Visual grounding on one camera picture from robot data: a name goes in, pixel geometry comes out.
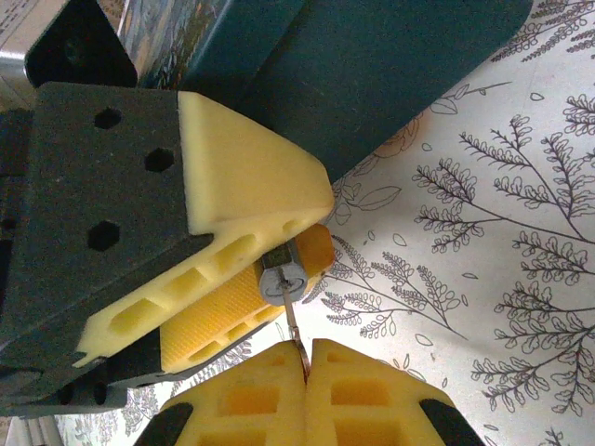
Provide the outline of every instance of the yellow foam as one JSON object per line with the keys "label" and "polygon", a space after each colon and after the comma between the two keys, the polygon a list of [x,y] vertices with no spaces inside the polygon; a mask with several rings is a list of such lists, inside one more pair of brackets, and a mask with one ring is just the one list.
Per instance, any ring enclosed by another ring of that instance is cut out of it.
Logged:
{"label": "yellow foam", "polygon": [[327,339],[315,339],[306,390],[307,446],[443,446],[419,406],[453,402],[407,373]]}
{"label": "yellow foam", "polygon": [[324,166],[270,130],[195,93],[178,93],[190,234],[214,241],[91,316],[74,367],[110,357],[330,212]]}
{"label": "yellow foam", "polygon": [[[312,287],[335,260],[330,233],[316,224],[295,241]],[[272,307],[260,296],[255,268],[250,266],[161,325],[162,369],[174,374],[207,361],[283,312],[283,307]]]}
{"label": "yellow foam", "polygon": [[178,446],[304,444],[304,378],[298,351],[283,342],[168,401],[193,406]]}
{"label": "yellow foam", "polygon": [[355,350],[314,340],[305,386],[298,350],[277,344],[164,408],[193,412],[176,446],[444,446],[419,403],[441,390]]}

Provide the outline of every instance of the floral wallpaper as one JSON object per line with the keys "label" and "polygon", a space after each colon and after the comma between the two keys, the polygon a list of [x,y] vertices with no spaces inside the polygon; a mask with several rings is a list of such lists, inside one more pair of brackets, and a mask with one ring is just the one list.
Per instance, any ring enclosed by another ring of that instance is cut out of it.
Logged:
{"label": "floral wallpaper", "polygon": [[[337,262],[296,307],[308,345],[328,337],[443,389],[487,446],[592,444],[594,6],[535,2],[334,185]],[[133,444],[165,400],[284,333],[281,318],[122,411],[60,417],[65,443]]]}

